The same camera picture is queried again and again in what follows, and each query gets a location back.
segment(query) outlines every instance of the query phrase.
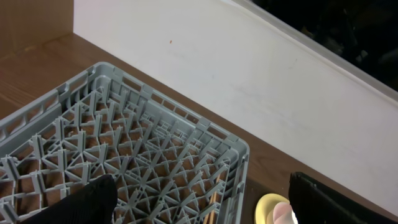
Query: yellow plate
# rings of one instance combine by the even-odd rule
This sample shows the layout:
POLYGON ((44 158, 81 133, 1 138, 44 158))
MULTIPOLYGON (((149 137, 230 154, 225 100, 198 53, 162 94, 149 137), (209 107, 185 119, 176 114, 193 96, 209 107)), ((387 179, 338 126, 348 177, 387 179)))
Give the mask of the yellow plate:
POLYGON ((275 205, 278 204, 279 202, 289 203, 289 200, 278 194, 266 194, 262 196, 258 201, 256 206, 256 211, 254 212, 254 223, 272 224, 273 223, 272 213, 275 205))

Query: gray plastic crate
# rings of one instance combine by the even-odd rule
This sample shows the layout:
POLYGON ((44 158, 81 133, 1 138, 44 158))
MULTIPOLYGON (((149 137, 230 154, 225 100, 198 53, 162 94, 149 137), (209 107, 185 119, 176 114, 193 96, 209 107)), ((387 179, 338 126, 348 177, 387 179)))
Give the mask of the gray plastic crate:
POLYGON ((118 187, 113 223, 203 223, 211 211, 239 223, 249 146, 99 62, 1 120, 0 157, 0 223, 103 174, 118 187))

